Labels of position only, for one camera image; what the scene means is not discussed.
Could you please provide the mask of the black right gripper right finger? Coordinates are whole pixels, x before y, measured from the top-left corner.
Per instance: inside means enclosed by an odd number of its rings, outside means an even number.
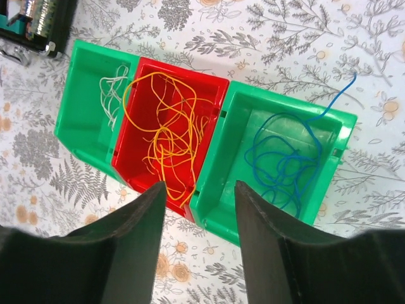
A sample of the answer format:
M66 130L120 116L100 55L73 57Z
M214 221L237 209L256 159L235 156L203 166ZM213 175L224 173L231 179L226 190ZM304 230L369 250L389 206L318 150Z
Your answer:
M321 231L235 184L249 303L403 303L404 231Z

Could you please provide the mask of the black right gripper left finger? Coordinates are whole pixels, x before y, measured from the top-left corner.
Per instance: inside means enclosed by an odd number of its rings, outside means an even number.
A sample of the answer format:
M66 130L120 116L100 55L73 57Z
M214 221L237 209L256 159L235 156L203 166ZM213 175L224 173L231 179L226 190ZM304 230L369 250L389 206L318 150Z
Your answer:
M165 217L158 182L66 236L1 228L2 303L150 303Z

